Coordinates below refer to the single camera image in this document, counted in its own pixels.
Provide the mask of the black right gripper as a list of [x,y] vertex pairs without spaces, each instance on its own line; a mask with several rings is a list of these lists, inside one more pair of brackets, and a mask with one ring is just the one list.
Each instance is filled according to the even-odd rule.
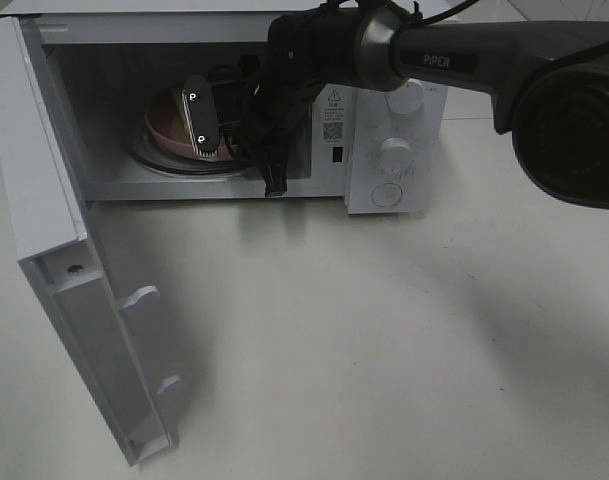
[[264,54],[239,59],[234,121],[222,128],[227,148],[288,145],[326,85],[357,86],[356,42],[369,12],[364,4],[322,4],[273,20]]

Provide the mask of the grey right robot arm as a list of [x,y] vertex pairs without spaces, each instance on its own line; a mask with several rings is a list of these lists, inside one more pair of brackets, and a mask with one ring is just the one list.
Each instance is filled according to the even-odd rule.
[[409,79],[482,92],[494,128],[543,192],[609,210],[609,22],[460,24],[392,1],[326,1],[274,19],[239,101],[237,144],[267,196],[286,192],[286,156],[329,84],[389,92]]

